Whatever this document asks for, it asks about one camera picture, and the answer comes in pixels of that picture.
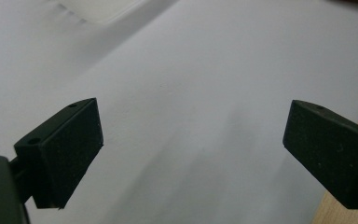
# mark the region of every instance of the wooden edge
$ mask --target wooden edge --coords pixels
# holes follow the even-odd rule
[[[328,191],[324,194],[312,224],[358,224],[358,210],[341,205]]]

